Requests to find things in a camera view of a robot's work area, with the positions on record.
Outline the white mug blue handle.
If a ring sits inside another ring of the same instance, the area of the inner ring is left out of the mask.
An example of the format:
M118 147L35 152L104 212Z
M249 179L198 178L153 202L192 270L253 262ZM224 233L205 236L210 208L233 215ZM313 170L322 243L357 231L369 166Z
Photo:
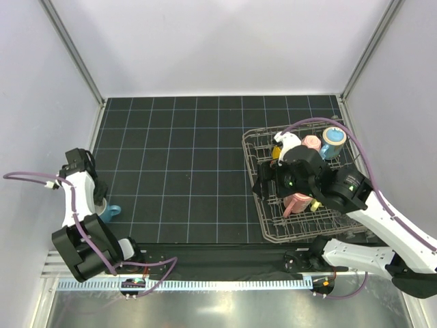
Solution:
M96 205L96 214L104 223L109 223L113 217L121 213L121 208L117 205L110 205L104 198L102 200L102 205Z

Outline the yellow mug black handle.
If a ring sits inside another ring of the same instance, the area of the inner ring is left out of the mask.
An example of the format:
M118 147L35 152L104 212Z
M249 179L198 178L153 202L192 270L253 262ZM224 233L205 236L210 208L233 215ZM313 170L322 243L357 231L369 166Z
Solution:
M279 159L281 153L281 147L274 145L271 151L272 160L276 161Z

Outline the cream yellow faceted mug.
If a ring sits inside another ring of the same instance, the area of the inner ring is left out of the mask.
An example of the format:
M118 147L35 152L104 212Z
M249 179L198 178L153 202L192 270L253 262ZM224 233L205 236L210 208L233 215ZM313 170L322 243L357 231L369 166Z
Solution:
M319 201L313 199L313 200L311 201L310 211L311 211L311 212L315 212L315 211L317 211L318 209L323 208L323 207L324 207L324 205L323 205L321 202L319 202Z

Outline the pink faceted mug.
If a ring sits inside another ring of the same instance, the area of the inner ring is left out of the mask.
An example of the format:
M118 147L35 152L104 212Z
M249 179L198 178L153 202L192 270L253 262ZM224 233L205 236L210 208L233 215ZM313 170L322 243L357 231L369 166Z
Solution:
M321 140L315 136L315 135L307 135L306 137L304 137L304 139L301 141L301 144L303 146L306 146L310 149L314 149L316 151L320 151L321 147L322 147L322 142Z

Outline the blue butterfly mug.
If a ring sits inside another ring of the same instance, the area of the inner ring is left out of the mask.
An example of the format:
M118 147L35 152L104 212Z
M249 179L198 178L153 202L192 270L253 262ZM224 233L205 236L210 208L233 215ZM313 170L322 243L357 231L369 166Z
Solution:
M320 156L326 161L337 158L347 141L347 135L341 128L331 126L322 133L322 147Z

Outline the clear glass tumbler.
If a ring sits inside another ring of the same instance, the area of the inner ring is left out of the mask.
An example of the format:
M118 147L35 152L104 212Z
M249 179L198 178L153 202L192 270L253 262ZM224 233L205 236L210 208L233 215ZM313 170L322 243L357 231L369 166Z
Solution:
M346 239L363 237L367 240L376 236L371 230L347 215L339 215L334 218L334 221L338 227L346 229L343 233L346 236Z

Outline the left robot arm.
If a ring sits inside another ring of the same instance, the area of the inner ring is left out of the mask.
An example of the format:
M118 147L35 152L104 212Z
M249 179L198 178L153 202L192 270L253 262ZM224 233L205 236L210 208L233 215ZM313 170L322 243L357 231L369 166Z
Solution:
M65 192L65 217L52 242L74 278L85 282L103 272L116 275L124 262L143 260L132 238L117 238L107 226L113 209L109 187L98 177L92 153L74 148L66 160L55 181Z

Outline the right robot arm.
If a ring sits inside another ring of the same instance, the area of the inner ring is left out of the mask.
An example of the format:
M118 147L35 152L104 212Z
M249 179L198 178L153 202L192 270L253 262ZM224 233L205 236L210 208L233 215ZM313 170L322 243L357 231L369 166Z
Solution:
M312 260L387 278L399 290L418 299L436 295L436 239L388 204L357 169L333 169L316 150L295 146L275 161L257 164L253 192L264 200L270 195L271 184L279 198L295 193L311 197L369 228L385 244L353 245L319 236L309 250Z

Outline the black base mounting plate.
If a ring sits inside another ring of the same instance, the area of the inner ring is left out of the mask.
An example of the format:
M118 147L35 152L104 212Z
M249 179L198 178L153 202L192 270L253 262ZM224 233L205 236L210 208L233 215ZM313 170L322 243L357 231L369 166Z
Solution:
M177 258L168 280L180 281L268 281L299 279L303 273L346 272L334 269L309 253L309 245L298 244L170 244L141 243L141 258L131 262L161 263Z

